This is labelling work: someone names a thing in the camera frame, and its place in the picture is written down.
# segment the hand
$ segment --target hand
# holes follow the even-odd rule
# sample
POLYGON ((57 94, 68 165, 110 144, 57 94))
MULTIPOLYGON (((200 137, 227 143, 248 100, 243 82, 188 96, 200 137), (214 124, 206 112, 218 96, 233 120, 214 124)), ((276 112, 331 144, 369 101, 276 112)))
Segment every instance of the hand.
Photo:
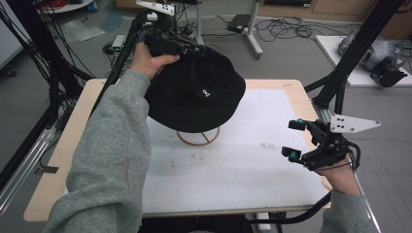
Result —
POLYGON ((143 43, 136 45, 130 69, 139 72, 151 80, 163 70, 164 66, 179 60, 179 55, 161 55, 152 57, 149 48, 143 43))
POLYGON ((361 190, 355 179, 354 171, 348 163, 349 158, 347 156, 345 159, 331 166, 320 168, 316 172, 327 178, 327 181, 332 185, 333 190, 361 196, 361 190))

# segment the black box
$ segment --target black box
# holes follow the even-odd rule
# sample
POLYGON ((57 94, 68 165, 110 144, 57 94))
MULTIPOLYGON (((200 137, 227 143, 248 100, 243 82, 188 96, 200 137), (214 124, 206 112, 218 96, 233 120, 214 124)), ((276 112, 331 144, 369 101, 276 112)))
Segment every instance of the black box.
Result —
POLYGON ((264 0, 264 5, 310 7, 312 0, 264 0))
POLYGON ((227 26, 227 30, 241 33, 246 25, 248 25, 250 18, 251 15, 236 15, 227 26))

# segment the gray sweatshirt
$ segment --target gray sweatshirt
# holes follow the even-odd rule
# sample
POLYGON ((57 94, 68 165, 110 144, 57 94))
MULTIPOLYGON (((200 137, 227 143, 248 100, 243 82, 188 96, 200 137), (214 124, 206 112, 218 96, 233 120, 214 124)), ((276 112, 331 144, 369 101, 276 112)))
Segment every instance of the gray sweatshirt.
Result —
MULTIPOLYGON (((89 119, 67 177, 69 193, 51 210, 45 233, 136 233, 151 159, 144 95, 150 81, 127 70, 89 119)), ((332 193, 321 232, 375 232, 364 197, 332 193)))

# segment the hat stand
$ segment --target hat stand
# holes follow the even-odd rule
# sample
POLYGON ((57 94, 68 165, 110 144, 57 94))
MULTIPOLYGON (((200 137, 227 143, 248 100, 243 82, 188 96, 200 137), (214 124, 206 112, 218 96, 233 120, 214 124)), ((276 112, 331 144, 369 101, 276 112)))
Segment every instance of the hat stand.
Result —
POLYGON ((206 146, 213 143, 218 138, 221 128, 217 127, 207 132, 200 133, 176 132, 178 133, 179 138, 186 144, 192 146, 206 146))

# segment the person's left hand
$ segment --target person's left hand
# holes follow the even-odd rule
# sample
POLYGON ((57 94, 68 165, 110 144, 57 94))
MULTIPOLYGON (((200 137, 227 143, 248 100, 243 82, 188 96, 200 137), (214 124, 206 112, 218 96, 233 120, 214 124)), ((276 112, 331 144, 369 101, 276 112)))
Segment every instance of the person's left hand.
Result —
POLYGON ((163 67, 179 60, 179 55, 161 55, 153 57, 149 52, 149 48, 143 43, 136 45, 133 61, 129 69, 139 72, 146 78, 151 80, 155 75, 159 74, 163 67))

